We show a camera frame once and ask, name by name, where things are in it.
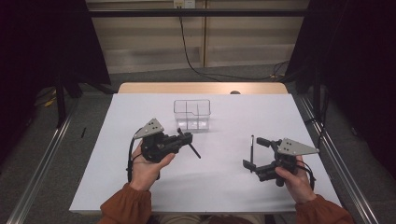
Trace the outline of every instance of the finger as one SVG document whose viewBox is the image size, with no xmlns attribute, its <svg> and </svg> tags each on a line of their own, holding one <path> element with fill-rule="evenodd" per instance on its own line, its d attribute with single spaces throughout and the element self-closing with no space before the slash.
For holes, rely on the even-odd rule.
<svg viewBox="0 0 396 224">
<path fill-rule="evenodd" d="M 288 170 L 282 168 L 282 167 L 276 167 L 275 168 L 275 172 L 280 175 L 281 177 L 285 178 L 286 180 L 288 180 L 291 183 L 294 183 L 295 181 L 297 181 L 298 177 L 293 175 L 291 172 L 289 172 Z"/>
<path fill-rule="evenodd" d="M 303 160 L 303 156 L 296 156 L 296 160 L 297 160 L 297 165 L 301 165 L 304 166 L 304 160 Z"/>
<path fill-rule="evenodd" d="M 169 153 L 168 155 L 166 155 L 161 161 L 160 161 L 160 166 L 161 168 L 169 165 L 169 163 L 171 163 L 172 159 L 176 156 L 175 153 Z"/>
<path fill-rule="evenodd" d="M 141 148 L 142 143 L 143 143 L 143 140 L 140 140 L 139 145 L 137 145 L 137 147 L 134 149 L 134 152 L 132 153 L 132 157 L 135 157 L 135 156 L 139 155 L 140 153 L 142 153 L 142 148 Z"/>
</svg>

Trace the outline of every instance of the black cable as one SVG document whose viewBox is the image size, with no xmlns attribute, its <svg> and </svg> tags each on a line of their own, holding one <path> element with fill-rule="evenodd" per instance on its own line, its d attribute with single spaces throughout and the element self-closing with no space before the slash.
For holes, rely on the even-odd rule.
<svg viewBox="0 0 396 224">
<path fill-rule="evenodd" d="M 316 181 L 316 179 L 314 178 L 314 173 L 312 172 L 311 168 L 310 168 L 305 162 L 303 162 L 303 161 L 301 161 L 301 162 L 302 162 L 305 166 L 307 166 L 308 169 L 305 168 L 305 167 L 303 167 L 303 166 L 301 166 L 301 165 L 296 165 L 296 167 L 299 168 L 299 169 L 305 170 L 306 172 L 309 173 L 309 186 L 311 186 L 311 189 L 314 190 L 314 188 L 315 188 L 315 181 Z"/>
<path fill-rule="evenodd" d="M 180 21 L 180 27 L 181 27 L 181 35 L 183 38 L 183 46 L 184 46 L 184 53 L 186 55 L 186 60 L 187 60 L 187 64 L 189 65 L 190 69 L 192 71 L 194 71 L 197 75 L 201 76 L 201 77 L 206 77 L 206 78 L 210 78 L 212 80 L 215 80 L 217 82 L 221 82 L 220 80 L 213 78 L 211 76 L 218 76 L 218 77 L 231 77 L 231 78 L 239 78 L 239 79 L 245 79 L 245 80 L 254 80 L 254 81 L 259 81 L 259 80 L 265 80 L 267 78 L 271 78 L 272 76 L 268 76 L 268 77 L 236 77 L 236 76 L 230 76 L 230 75 L 224 75 L 224 74 L 215 74 L 215 73 L 202 73 L 199 72 L 197 70 L 195 70 L 191 63 L 190 63 L 190 59 L 189 59 L 189 55 L 187 53 L 187 47 L 186 47 L 186 40 L 184 37 L 184 26 L 183 26 L 183 19 L 181 17 L 179 17 L 179 21 Z"/>
<path fill-rule="evenodd" d="M 289 63 L 290 61 L 285 61 L 285 62 L 283 62 L 283 63 L 277 63 L 277 64 L 275 64 L 274 65 L 274 69 L 273 69 L 273 76 L 274 77 L 276 77 L 276 73 L 279 71 L 279 69 L 283 66 L 283 65 L 285 65 L 285 64 L 287 64 L 287 63 Z"/>
<path fill-rule="evenodd" d="M 281 83 L 288 83 L 288 82 L 292 82 L 293 80 L 295 80 L 298 76 L 300 76 L 302 73 L 306 72 L 306 70 L 308 70 L 308 66 L 305 65 L 305 63 L 300 66 L 297 71 L 294 71 L 291 74 L 288 74 L 287 76 L 283 76 L 280 80 L 278 80 L 277 82 L 281 82 Z"/>
<path fill-rule="evenodd" d="M 129 145 L 129 151 L 128 151 L 128 167 L 126 168 L 127 171 L 127 177 L 128 177 L 128 183 L 131 182 L 132 180 L 132 170 L 133 170 L 133 165 L 134 165 L 134 159 L 136 159 L 136 157 L 142 155 L 141 153 L 137 156 L 135 156 L 133 159 L 132 158 L 132 150 L 134 149 L 134 138 L 132 138 L 131 140 L 131 145 Z"/>
</svg>

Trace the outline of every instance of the metal plate with holes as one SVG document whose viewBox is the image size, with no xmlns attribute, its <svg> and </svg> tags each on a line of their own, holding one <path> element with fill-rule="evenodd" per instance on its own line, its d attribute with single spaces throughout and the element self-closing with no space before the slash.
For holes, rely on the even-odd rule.
<svg viewBox="0 0 396 224">
<path fill-rule="evenodd" d="M 156 119 L 152 119 L 142 129 L 140 129 L 139 132 L 134 135 L 134 139 L 146 137 L 161 132 L 163 132 L 163 126 L 161 125 L 161 123 Z"/>
<path fill-rule="evenodd" d="M 309 147 L 302 143 L 293 141 L 289 138 L 284 138 L 277 152 L 285 155 L 299 156 L 299 155 L 319 153 L 319 149 L 314 147 Z"/>
</svg>

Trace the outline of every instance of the metal rail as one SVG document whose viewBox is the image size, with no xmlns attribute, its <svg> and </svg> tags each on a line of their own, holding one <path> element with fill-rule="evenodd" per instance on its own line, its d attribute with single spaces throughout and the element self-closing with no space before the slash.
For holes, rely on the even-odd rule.
<svg viewBox="0 0 396 224">
<path fill-rule="evenodd" d="M 32 178 L 29 181 L 29 184 L 26 187 L 26 190 L 18 200 L 17 205 L 15 206 L 7 221 L 7 224 L 22 224 L 23 221 L 26 219 L 26 216 L 35 200 L 35 196 L 40 190 L 41 184 L 46 177 L 52 160 L 59 148 L 59 145 L 62 142 L 62 139 L 64 138 L 64 134 L 66 133 L 66 130 L 69 126 L 72 115 L 76 111 L 77 105 L 78 100 L 73 103 L 71 111 L 66 117 L 63 125 L 55 131 L 55 134 L 53 135 L 49 146 L 47 147 L 47 150 L 44 153 L 43 158 L 41 159 L 41 162 L 38 164 L 35 173 L 33 174 Z"/>
<path fill-rule="evenodd" d="M 327 16 L 328 11 L 307 9 L 91 9 L 91 17 L 305 17 Z"/>
<path fill-rule="evenodd" d="M 304 109 L 308 114 L 310 119 L 315 117 L 313 112 L 313 106 L 309 101 L 308 97 L 302 96 L 301 101 L 304 105 Z M 322 123 L 314 121 L 314 127 L 320 135 L 320 130 L 323 127 Z M 361 218 L 363 219 L 364 223 L 367 224 L 374 224 L 378 223 L 378 220 L 375 217 L 370 204 L 367 202 L 367 199 L 364 197 L 361 189 L 358 187 L 357 183 L 355 182 L 354 178 L 352 177 L 351 173 L 347 169 L 341 155 L 338 153 L 337 148 L 335 147 L 332 139 L 330 138 L 329 134 L 326 130 L 324 130 L 321 141 L 326 148 L 327 153 L 329 154 L 332 163 L 340 175 L 342 182 L 344 183 L 346 190 L 348 191 L 353 203 L 355 204 L 356 208 L 358 209 L 359 213 L 361 214 Z"/>
</svg>

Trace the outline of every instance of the black curtain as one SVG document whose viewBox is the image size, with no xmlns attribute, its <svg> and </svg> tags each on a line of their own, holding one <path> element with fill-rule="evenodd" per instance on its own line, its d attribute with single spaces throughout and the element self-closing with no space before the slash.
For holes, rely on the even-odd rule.
<svg viewBox="0 0 396 224">
<path fill-rule="evenodd" d="M 110 80 L 84 0 L 0 1 L 0 29 L 2 161 L 57 77 L 76 96 L 79 82 Z"/>
<path fill-rule="evenodd" d="M 287 76 L 299 92 L 317 72 L 331 97 L 396 177 L 396 3 L 390 0 L 312 0 L 328 16 L 305 18 Z"/>
</svg>

